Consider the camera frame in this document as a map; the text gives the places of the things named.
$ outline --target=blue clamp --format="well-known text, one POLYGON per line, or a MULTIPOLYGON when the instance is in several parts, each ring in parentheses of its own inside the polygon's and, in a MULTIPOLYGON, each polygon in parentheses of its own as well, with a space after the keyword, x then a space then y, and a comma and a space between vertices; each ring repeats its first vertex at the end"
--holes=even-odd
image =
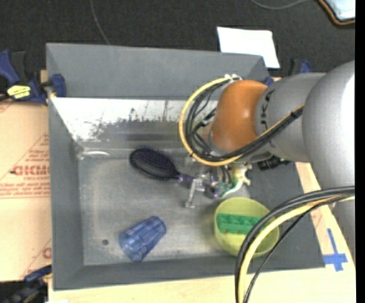
POLYGON ((47 284, 44 276, 52 273, 52 265, 48 265, 33 271, 24 277, 27 286, 15 292, 10 298, 4 299, 1 303, 30 303, 35 299, 47 296, 47 284))
POLYGON ((15 70, 9 49, 0 52, 0 75, 8 80, 7 94, 15 101, 23 100, 47 105, 48 96, 44 89, 46 86, 53 86, 58 97, 66 96, 66 84, 62 75, 55 74, 43 83, 39 83, 35 76, 27 80, 25 73, 18 73, 15 70))

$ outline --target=gray tray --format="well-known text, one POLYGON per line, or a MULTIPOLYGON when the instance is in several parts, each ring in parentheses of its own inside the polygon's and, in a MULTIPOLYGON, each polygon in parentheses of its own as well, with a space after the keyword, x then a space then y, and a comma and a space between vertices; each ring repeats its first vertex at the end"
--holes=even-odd
MULTIPOLYGON (((152 146, 168 152, 180 170, 199 171, 202 167, 186 165, 187 153, 178 137, 181 100, 198 85, 220 77, 216 73, 224 75, 224 69, 239 69, 244 60, 244 77, 252 77, 253 73, 259 80, 265 78, 267 71, 262 60, 257 56, 225 58, 211 52, 67 44, 47 46, 47 55, 49 75, 64 74, 70 96, 49 102, 54 289, 233 274, 235 258, 219 247, 212 233, 212 215, 217 203, 195 195, 196 208, 186 209, 183 204, 187 189, 143 176, 130 167, 128 157, 139 146, 152 146), (108 64, 113 64, 113 60, 120 64, 118 57, 127 51, 137 53, 132 57, 140 58, 136 64, 142 67, 133 68, 135 76, 130 75, 132 70, 128 67, 117 72, 117 82, 129 76, 134 88, 122 90, 117 84, 109 86, 108 64), (148 80, 150 88, 142 91, 142 86, 135 83, 148 75, 151 56, 162 53, 181 55, 179 68, 190 81, 178 79, 182 76, 178 73, 175 77, 175 71, 160 71, 157 78, 163 75, 166 79, 156 80, 159 85, 148 80), (106 64, 103 73, 95 65, 97 58, 106 64), (209 67, 209 61, 204 59, 217 64, 209 67), (161 86, 161 82, 170 79, 168 75, 173 75, 178 86, 171 92, 161 86), (165 221, 167 234, 143 262, 133 263, 119 249, 117 235, 151 215, 165 221)), ((171 62, 170 55, 163 59, 171 62)), ((175 67, 177 62, 168 65, 175 67)), ((267 172, 254 167, 251 178, 252 185, 243 187, 234 196, 250 196, 273 208, 303 192, 292 164, 267 172)), ((255 259, 251 269, 261 261, 255 259)), ((323 266, 323 260, 318 241, 311 220, 306 218, 271 257, 266 270, 319 266, 323 266)))

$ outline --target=blue translucent object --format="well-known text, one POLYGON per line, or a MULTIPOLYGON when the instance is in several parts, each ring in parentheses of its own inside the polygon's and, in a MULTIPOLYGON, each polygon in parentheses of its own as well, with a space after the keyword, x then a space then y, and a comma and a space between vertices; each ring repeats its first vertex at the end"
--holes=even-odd
POLYGON ((160 218, 150 217, 119 234, 119 245, 131 260, 142 261, 166 231, 160 218))

